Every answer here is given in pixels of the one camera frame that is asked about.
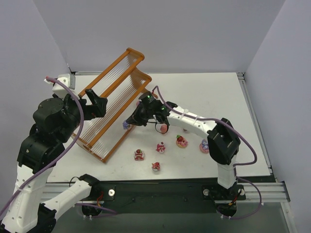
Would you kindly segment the small purple bunny toy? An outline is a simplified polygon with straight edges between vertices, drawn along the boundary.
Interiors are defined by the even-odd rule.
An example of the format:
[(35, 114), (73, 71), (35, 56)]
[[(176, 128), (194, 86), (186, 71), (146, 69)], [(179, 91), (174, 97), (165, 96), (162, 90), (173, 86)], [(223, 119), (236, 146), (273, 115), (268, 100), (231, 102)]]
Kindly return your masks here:
[(129, 123), (126, 122), (126, 120), (122, 123), (122, 126), (125, 130), (128, 130), (131, 128), (131, 125)]

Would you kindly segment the purple bunny sitting donut toy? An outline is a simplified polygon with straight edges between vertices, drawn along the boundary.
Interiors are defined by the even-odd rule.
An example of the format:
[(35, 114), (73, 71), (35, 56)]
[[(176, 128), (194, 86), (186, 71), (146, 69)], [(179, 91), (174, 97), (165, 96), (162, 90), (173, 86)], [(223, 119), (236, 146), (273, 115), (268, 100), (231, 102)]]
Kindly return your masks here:
[(205, 153), (205, 154), (209, 153), (208, 142), (205, 139), (203, 139), (202, 142), (200, 143), (199, 149), (202, 153)]

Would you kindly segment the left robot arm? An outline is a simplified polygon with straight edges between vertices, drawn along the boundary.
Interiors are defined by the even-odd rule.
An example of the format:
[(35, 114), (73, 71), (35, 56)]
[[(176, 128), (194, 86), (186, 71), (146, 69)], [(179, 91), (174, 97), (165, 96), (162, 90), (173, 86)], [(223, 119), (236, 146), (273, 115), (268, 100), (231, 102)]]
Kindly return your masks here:
[(91, 101), (66, 94), (42, 101), (33, 114), (29, 136), (21, 143), (17, 157), (14, 194), (1, 213), (2, 233), (50, 233), (59, 217), (77, 202), (87, 198), (100, 182), (85, 174), (60, 195), (41, 202), (43, 189), (58, 157), (69, 151), (64, 147), (80, 123), (104, 117), (108, 100), (86, 90)]

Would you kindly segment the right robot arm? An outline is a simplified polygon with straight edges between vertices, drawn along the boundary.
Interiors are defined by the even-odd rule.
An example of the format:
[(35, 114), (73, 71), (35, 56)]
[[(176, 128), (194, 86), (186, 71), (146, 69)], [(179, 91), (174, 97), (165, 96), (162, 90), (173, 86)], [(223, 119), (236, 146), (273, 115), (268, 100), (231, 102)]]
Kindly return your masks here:
[(212, 123), (173, 102), (161, 102), (147, 91), (139, 97), (138, 106), (123, 122), (123, 128), (129, 129), (132, 125), (146, 126), (152, 119), (154, 124), (176, 126), (207, 140), (209, 154), (218, 165), (218, 184), (225, 189), (234, 185), (237, 178), (233, 164), (241, 141), (232, 132), (227, 119), (222, 118), (219, 123)]

